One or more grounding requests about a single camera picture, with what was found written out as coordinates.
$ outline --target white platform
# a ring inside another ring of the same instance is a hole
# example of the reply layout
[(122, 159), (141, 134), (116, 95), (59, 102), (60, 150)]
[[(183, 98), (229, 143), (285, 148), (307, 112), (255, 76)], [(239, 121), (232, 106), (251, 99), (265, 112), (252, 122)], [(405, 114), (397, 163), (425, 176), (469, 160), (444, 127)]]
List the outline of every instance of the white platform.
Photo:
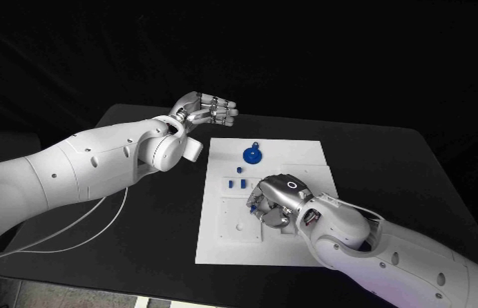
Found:
[[(262, 159), (246, 164), (242, 151), (258, 143)], [(210, 139), (197, 264), (246, 264), (319, 267), (296, 229), (271, 229), (248, 212), (245, 201), (258, 180), (280, 173), (294, 175), (313, 195), (337, 198), (321, 145), (317, 141), (271, 139)]]

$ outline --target blue object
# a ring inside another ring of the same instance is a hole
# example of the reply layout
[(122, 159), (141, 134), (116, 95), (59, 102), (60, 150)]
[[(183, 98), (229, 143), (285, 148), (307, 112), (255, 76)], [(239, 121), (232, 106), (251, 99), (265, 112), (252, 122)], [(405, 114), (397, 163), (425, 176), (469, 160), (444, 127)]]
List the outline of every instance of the blue object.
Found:
[(246, 148), (242, 153), (242, 158), (246, 163), (257, 164), (261, 161), (261, 151), (258, 150), (258, 143), (251, 144), (251, 148)]

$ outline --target black table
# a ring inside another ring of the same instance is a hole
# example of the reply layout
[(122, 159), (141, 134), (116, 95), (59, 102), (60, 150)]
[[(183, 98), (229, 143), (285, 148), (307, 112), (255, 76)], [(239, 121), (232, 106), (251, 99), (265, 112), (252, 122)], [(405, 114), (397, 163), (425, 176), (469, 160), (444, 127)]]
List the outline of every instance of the black table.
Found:
[[(118, 104), (98, 127), (166, 113), (166, 108)], [(319, 140), (339, 198), (476, 261), (476, 222), (414, 130), (239, 115), (232, 128), (200, 125), (190, 136), (203, 143), (197, 162), (183, 159), (168, 172), (129, 187), (124, 211), (101, 236), (63, 253), (0, 259), (1, 276), (216, 306), (388, 306), (326, 268), (193, 263), (212, 137)], [(36, 248), (66, 248), (89, 238), (109, 222), (122, 194)], [(10, 249), (60, 229), (95, 203), (60, 207), (25, 221)]]

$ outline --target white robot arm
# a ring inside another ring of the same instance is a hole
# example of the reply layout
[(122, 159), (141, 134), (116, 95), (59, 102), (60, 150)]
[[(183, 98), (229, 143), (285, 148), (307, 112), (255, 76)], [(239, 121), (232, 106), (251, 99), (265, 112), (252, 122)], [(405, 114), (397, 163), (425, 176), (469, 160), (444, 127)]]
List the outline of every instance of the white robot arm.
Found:
[(478, 307), (478, 265), (372, 211), (324, 193), (313, 196), (294, 176), (265, 177), (246, 207), (272, 228), (294, 221), (323, 267), (345, 273), (397, 307)]
[(194, 126), (231, 126), (235, 103), (196, 92), (167, 116), (73, 134), (38, 153), (0, 163), (0, 235), (57, 206), (95, 200), (184, 157), (196, 161), (202, 144), (187, 137)]

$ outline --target wire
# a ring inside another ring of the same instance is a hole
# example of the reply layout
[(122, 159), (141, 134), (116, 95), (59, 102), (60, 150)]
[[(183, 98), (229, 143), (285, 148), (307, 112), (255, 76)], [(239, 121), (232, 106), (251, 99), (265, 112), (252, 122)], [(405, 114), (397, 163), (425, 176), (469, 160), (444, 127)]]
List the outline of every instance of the wire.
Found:
[(49, 235), (47, 237), (44, 237), (43, 239), (37, 240), (36, 242), (33, 242), (33, 244), (28, 244), (27, 246), (23, 246), (21, 248), (0, 254), (0, 258), (14, 254), (14, 253), (59, 253), (60, 251), (67, 251), (69, 249), (73, 249), (79, 246), (82, 246), (86, 242), (92, 241), (101, 234), (102, 232), (106, 230), (106, 228), (109, 227), (109, 225), (112, 224), (114, 220), (116, 219), (116, 216), (119, 215), (122, 206), (124, 206), (124, 202), (127, 201), (127, 189), (124, 191), (124, 198), (122, 198), (122, 204), (119, 207), (119, 210), (116, 211), (116, 215), (114, 216), (112, 220), (109, 221), (109, 224), (105, 226), (105, 228), (96, 233), (95, 236), (92, 236), (86, 241), (83, 241), (80, 244), (75, 245), (73, 247), (69, 247), (66, 249), (60, 249), (57, 251), (24, 251), (24, 249), (30, 248), (31, 246), (36, 246), (38, 243), (44, 242), (46, 240), (49, 240), (51, 237), (57, 236), (62, 232), (64, 232), (72, 226), (75, 226), (83, 219), (85, 217), (92, 213), (92, 211), (99, 207), (99, 204), (102, 203), (103, 199), (106, 197), (101, 198), (101, 201), (96, 203), (96, 205), (92, 207), (92, 209), (89, 210), (89, 212), (86, 212), (86, 214), (67, 226), (64, 227), (62, 230), (59, 230), (57, 232), (54, 232), (51, 235)]

